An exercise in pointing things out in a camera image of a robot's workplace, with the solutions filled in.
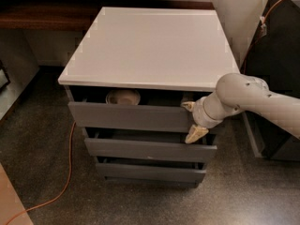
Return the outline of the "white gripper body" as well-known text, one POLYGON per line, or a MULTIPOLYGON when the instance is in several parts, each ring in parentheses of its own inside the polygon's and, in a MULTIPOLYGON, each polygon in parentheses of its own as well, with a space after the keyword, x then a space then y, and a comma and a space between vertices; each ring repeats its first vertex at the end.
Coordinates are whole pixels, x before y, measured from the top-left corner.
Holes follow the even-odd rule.
POLYGON ((204 97, 194 103, 192 116, 195 123, 203 128, 214 128, 221 123, 221 120, 211 118, 204 108, 204 97))

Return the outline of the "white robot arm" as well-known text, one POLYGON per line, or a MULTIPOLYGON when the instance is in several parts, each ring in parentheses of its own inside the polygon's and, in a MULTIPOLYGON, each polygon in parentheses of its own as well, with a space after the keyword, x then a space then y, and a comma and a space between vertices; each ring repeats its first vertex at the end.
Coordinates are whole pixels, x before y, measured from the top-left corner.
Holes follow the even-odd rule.
POLYGON ((270 91, 260 78, 226 74, 217 81, 212 94, 197 101, 185 101, 181 106, 192 113, 194 120, 185 143, 195 143, 226 117, 244 111, 256 113, 300 138, 300 99, 270 91))

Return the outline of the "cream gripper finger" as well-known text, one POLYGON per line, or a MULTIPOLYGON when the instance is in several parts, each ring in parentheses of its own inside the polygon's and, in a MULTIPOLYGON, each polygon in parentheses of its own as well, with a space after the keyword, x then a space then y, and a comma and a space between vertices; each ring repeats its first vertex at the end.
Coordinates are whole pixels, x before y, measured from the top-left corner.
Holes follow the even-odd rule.
POLYGON ((185 102, 181 103, 181 107, 185 108, 189 112, 193 111, 194 106, 195 106, 195 102, 194 101, 185 101, 185 102))
POLYGON ((188 135, 185 138, 185 143, 195 143, 200 138, 205 136, 209 130, 206 127, 201 127, 198 125, 192 125, 189 129, 188 135))

